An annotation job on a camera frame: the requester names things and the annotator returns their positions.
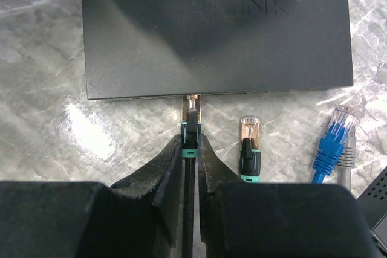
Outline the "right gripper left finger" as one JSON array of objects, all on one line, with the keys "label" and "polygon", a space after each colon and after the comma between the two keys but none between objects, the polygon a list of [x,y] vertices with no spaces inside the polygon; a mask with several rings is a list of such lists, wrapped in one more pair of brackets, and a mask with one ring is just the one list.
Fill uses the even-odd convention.
[{"label": "right gripper left finger", "polygon": [[168,257],[176,244],[182,141],[111,186],[1,182],[2,257]]}]

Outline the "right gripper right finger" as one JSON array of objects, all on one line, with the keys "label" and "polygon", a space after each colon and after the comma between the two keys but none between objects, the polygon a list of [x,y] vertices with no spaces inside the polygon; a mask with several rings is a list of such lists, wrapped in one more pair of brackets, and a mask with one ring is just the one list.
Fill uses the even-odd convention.
[{"label": "right gripper right finger", "polygon": [[336,184],[243,181],[199,137],[207,257],[380,257],[353,195]]}]

